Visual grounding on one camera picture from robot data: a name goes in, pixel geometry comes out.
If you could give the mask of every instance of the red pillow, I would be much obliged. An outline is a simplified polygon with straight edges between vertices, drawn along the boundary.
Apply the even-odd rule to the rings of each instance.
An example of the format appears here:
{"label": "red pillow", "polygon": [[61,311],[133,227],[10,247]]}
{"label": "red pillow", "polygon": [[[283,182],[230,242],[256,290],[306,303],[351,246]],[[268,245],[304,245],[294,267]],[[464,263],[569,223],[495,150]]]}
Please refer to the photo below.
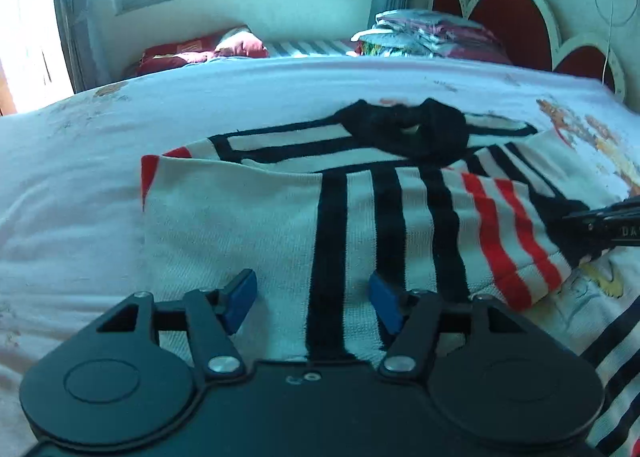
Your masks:
{"label": "red pillow", "polygon": [[268,53],[262,42],[243,26],[194,38],[186,42],[162,44],[146,49],[136,75],[166,71],[188,63],[202,63],[217,56],[264,58]]}

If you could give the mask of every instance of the mattress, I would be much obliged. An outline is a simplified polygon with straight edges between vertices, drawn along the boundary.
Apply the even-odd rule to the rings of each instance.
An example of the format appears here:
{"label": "mattress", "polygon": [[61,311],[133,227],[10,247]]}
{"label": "mattress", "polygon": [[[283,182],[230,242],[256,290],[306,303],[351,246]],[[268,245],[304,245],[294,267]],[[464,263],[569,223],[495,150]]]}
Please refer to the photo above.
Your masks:
{"label": "mattress", "polygon": [[271,58],[305,58],[307,56],[344,56],[353,52],[356,43],[350,40],[292,40],[265,42]]}
{"label": "mattress", "polygon": [[[337,51],[330,58],[208,63],[0,118],[2,455],[17,457],[34,443],[18,401],[27,369],[146,287],[141,156],[213,134],[321,118],[359,98],[415,105],[429,97],[556,127],[611,192],[640,192],[640,116],[596,81],[488,63],[338,58]],[[626,262],[612,280],[622,292],[606,299],[628,307],[640,294],[640,272],[632,255],[618,256]]]}

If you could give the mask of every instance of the striped bedding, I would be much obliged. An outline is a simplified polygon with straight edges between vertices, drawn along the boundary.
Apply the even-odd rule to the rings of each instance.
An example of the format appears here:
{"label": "striped bedding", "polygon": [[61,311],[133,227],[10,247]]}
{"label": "striped bedding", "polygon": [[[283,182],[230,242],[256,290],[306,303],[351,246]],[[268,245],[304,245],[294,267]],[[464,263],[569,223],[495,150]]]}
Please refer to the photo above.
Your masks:
{"label": "striped bedding", "polygon": [[304,58],[306,56],[344,56],[355,49],[351,40],[291,40],[265,42],[270,58]]}

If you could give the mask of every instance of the headboard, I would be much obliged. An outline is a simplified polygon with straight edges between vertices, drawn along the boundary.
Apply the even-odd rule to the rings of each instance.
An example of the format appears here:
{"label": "headboard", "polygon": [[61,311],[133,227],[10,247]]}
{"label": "headboard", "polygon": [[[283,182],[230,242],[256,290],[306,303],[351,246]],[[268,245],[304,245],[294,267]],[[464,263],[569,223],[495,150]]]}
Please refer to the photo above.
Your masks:
{"label": "headboard", "polygon": [[[429,0],[428,8],[484,25],[504,44],[516,66],[602,79],[606,39],[585,33],[563,43],[546,0]],[[624,101],[625,74],[612,50],[605,84]]]}

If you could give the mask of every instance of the striped sweater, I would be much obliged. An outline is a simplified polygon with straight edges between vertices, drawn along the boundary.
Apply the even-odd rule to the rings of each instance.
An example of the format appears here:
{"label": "striped sweater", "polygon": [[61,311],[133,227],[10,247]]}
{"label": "striped sweater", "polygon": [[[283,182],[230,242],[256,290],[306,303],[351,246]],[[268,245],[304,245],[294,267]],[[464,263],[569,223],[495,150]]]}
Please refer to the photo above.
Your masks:
{"label": "striped sweater", "polygon": [[145,156],[142,193],[156,299],[256,271],[258,300],[234,338],[248,361],[378,363],[392,340],[367,299],[374,270],[403,289],[527,310],[600,254],[556,221],[612,202],[555,130],[434,100],[359,101]]}

